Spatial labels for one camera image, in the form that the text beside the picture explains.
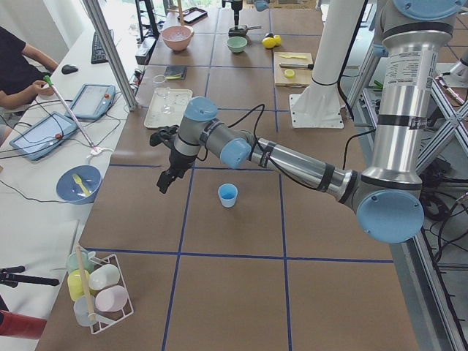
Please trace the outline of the person forearm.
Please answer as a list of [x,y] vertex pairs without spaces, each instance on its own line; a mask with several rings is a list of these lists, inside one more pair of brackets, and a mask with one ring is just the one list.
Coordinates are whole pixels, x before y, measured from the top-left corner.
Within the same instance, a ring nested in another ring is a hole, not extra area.
[[14,110],[23,105],[30,104],[36,95],[35,90],[31,87],[16,94],[6,94],[4,91],[1,91],[0,105],[4,109]]

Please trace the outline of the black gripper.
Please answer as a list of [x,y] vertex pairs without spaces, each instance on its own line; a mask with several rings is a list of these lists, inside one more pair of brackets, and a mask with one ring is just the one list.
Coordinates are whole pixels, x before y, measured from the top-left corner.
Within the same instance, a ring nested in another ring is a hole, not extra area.
[[175,147],[170,149],[168,170],[161,172],[156,186],[162,194],[165,194],[169,186],[177,179],[183,178],[186,171],[195,163],[195,155],[185,155],[179,152]]
[[234,12],[234,28],[237,29],[239,25],[240,11],[243,9],[243,0],[232,0],[231,9]]

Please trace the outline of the person right hand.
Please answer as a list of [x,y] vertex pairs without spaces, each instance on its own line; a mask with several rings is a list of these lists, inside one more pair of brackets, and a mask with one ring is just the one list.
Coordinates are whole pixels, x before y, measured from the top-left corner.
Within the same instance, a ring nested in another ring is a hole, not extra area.
[[54,95],[53,89],[43,80],[36,80],[31,84],[36,95],[52,96]]

